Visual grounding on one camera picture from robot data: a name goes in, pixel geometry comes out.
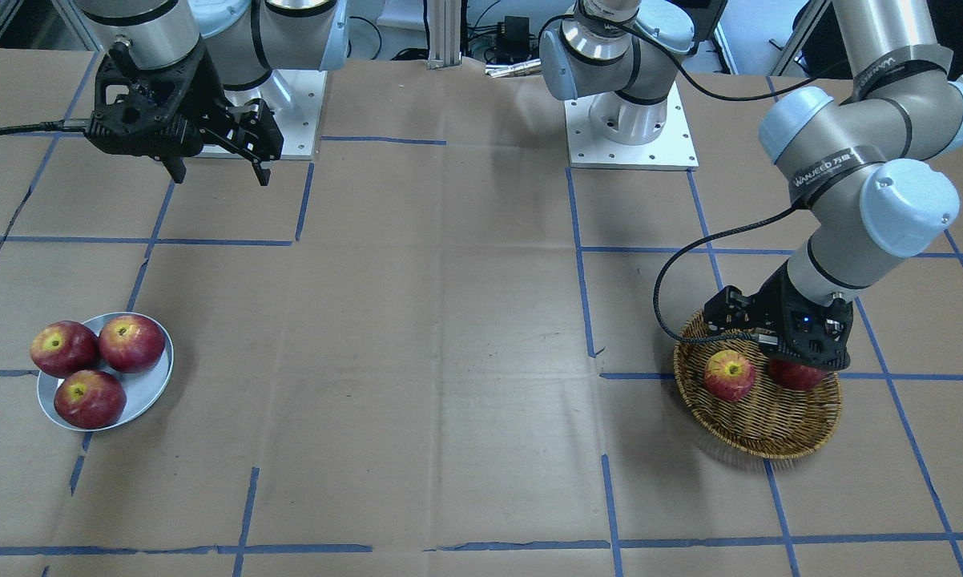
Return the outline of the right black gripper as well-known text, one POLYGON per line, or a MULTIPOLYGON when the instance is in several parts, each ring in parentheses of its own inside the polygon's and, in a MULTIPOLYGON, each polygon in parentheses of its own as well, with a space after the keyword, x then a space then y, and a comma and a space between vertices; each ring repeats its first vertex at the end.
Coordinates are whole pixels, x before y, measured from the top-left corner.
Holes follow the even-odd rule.
POLYGON ((160 159, 171 182, 187 174, 183 158, 206 145, 252 165, 267 187, 284 138, 264 99, 233 105, 202 40, 181 61, 142 70, 132 47, 116 40, 100 63, 95 105, 83 134, 108 154, 160 159))

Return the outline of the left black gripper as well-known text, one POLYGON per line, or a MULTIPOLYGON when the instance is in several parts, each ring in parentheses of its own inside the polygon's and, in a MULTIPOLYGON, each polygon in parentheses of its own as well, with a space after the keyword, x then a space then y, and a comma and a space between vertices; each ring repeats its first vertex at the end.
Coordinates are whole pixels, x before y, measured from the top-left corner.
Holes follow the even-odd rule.
POLYGON ((826 305, 805 298, 786 266, 779 267, 751 296, 733 285, 724 286, 705 303, 703 319, 712 336, 732 329, 755 333, 754 341, 770 358, 827 372, 851 365, 847 342, 854 307, 844 298, 826 305))

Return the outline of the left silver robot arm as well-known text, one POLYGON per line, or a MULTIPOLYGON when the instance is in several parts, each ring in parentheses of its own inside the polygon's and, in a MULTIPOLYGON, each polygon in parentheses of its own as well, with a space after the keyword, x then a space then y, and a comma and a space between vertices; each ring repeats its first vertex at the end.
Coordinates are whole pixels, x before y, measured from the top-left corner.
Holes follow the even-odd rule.
MULTIPOLYGON (((959 196, 928 161, 963 145, 963 82, 925 1, 836 1, 852 71, 837 102, 804 82, 760 122, 759 140, 787 180, 790 212, 819 227, 761 285, 727 286, 696 332, 677 342, 750 342, 768 357, 824 370, 850 365, 852 303, 957 218, 959 196)), ((673 127, 669 92, 695 45, 690 15, 668 1, 577 1, 539 36, 548 91, 580 103, 582 135, 612 152, 649 152, 673 127)))

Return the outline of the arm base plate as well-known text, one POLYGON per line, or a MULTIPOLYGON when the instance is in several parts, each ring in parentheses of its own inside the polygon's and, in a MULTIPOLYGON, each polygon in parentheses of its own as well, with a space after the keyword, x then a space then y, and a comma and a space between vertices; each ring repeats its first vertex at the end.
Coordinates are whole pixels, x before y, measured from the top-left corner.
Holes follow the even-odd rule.
POLYGON ((686 171, 700 165, 675 83, 650 106, 601 94, 566 101, 563 110, 571 167, 686 171))
POLYGON ((284 137, 282 160, 313 160, 323 113, 327 71, 275 70, 258 87, 225 91, 236 106, 265 99, 284 137))

